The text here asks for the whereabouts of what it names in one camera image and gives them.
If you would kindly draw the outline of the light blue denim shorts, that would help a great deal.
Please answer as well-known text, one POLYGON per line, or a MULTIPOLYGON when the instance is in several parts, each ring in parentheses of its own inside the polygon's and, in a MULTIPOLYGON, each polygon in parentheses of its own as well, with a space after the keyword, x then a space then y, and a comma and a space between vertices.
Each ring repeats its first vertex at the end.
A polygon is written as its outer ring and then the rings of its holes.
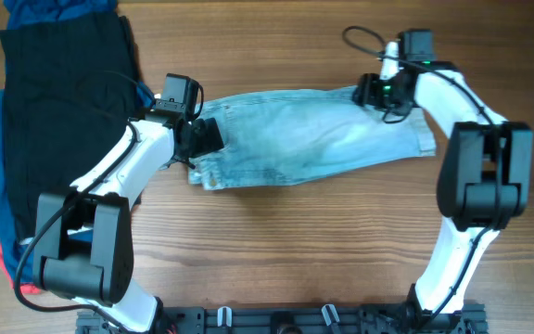
POLYGON ((421 109, 385 123, 382 112, 356 105, 353 91, 263 91, 207 102, 201 116, 217 122, 224 147, 193 161, 189 183, 206 190, 293 186, 435 154, 421 109))

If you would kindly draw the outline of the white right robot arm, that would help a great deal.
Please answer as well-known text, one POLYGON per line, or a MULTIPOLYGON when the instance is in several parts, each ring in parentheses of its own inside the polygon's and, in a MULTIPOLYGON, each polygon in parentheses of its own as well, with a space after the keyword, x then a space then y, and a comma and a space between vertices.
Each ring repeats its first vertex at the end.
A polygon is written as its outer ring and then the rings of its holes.
POLYGON ((428 29, 410 29, 384 43, 373 53, 381 71, 364 74, 352 97, 385 123, 422 109, 448 138, 436 190, 439 236, 405 306, 407 325, 423 330, 460 319, 485 249, 527 207, 533 146, 531 128, 489 108, 451 62, 438 60, 433 39, 428 29))

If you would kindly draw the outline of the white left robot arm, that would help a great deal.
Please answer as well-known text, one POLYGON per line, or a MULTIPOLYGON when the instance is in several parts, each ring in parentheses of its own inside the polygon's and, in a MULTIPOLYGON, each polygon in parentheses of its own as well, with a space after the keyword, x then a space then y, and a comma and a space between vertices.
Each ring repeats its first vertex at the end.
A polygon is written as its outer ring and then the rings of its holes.
POLYGON ((89 172, 64 191, 38 199, 36 233, 27 252, 39 288, 94 315, 110 333, 173 333, 161 300, 133 279, 132 209, 163 167, 223 148, 217 122, 201 119, 202 85, 167 74, 160 96, 137 116, 89 172))

